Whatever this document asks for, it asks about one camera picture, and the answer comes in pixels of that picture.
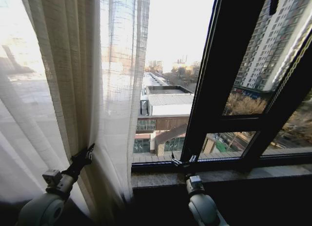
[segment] sky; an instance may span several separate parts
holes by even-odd
[[[201,60],[214,0],[150,0],[146,61]]]

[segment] black window frame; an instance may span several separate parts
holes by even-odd
[[[306,37],[262,114],[222,115],[264,2],[265,0],[215,0],[214,2],[180,160],[188,161],[193,154],[199,155],[208,133],[242,131],[256,131],[256,133],[241,157],[199,160],[194,165],[195,171],[236,168],[248,170],[260,166],[312,162],[312,152],[262,155],[312,88],[309,71],[305,71],[311,65],[312,31]],[[230,24],[235,24],[240,29],[232,29],[229,36]],[[227,61],[221,61],[220,58],[226,58]],[[224,77],[224,72],[221,71],[223,69],[227,70],[227,77]],[[211,79],[222,79],[223,87],[218,87],[219,83]],[[209,94],[209,102],[207,102],[206,92],[214,92],[216,89],[218,90],[215,94]],[[213,103],[214,106],[209,107],[207,113],[209,103]],[[132,171],[177,170],[171,162],[153,162],[133,163]]]

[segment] tree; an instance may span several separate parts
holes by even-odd
[[[285,134],[312,142],[312,113],[295,111],[283,126],[279,136]]]
[[[260,98],[253,99],[242,94],[231,93],[226,103],[226,114],[258,114],[265,109],[267,102]]]

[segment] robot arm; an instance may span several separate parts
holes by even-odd
[[[67,170],[48,170],[43,174],[46,193],[28,202],[20,211],[16,226],[52,226],[60,217],[73,184],[85,165],[92,162],[94,144],[72,157]]]
[[[186,190],[190,197],[189,209],[199,226],[227,226],[224,218],[218,211],[213,199],[205,194],[202,181],[198,175],[192,173],[191,165],[198,160],[197,155],[193,155],[189,162],[182,163],[175,159],[172,153],[172,163],[181,167],[186,175]]]

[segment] curtain fold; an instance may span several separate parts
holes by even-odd
[[[37,196],[48,168],[67,168],[95,143],[71,198],[96,222],[113,223],[132,196],[149,0],[1,2],[20,12],[14,22],[1,15],[0,159],[14,161],[0,173],[11,191],[3,201],[14,202],[15,190],[20,199]],[[9,173],[27,186],[9,190],[17,182]]]

